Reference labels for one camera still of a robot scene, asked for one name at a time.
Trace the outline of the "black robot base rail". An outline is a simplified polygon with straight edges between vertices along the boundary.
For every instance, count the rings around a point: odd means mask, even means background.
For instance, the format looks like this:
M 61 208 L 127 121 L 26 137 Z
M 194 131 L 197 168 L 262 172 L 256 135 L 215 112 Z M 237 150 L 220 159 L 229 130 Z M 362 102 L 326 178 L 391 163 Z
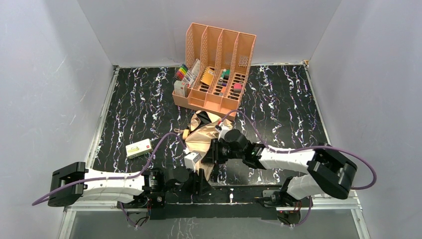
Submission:
M 175 218 L 259 218 L 297 223 L 308 198 L 292 204 L 272 202 L 280 186 L 217 186 L 200 194 L 178 192 L 143 193 L 130 203 L 117 203 L 129 213 L 148 212 L 152 220 Z

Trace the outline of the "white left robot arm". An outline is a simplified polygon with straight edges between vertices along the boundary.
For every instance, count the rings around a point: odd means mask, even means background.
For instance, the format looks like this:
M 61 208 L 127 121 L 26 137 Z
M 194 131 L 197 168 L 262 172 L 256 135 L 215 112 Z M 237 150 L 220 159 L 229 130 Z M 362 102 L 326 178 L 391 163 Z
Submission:
M 53 172 L 47 204 L 67 207 L 82 201 L 117 201 L 134 208 L 149 201 L 154 207 L 163 207 L 167 192 L 202 196 L 211 189 L 203 169 L 178 166 L 113 173 L 87 169 L 84 162 L 76 162 Z

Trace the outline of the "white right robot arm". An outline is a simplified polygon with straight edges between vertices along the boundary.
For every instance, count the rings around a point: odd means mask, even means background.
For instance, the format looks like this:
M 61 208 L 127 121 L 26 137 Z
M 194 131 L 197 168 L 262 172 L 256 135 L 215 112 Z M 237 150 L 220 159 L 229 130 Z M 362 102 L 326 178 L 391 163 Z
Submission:
M 293 206 L 323 193 L 344 200 L 357 171 L 355 163 L 330 145 L 299 151 L 270 148 L 252 143 L 237 129 L 222 130 L 218 138 L 212 139 L 201 162 L 224 164 L 230 159 L 240 159 L 253 169 L 279 168 L 303 174 L 288 177 L 279 191 L 263 192 L 259 201 L 265 207 Z

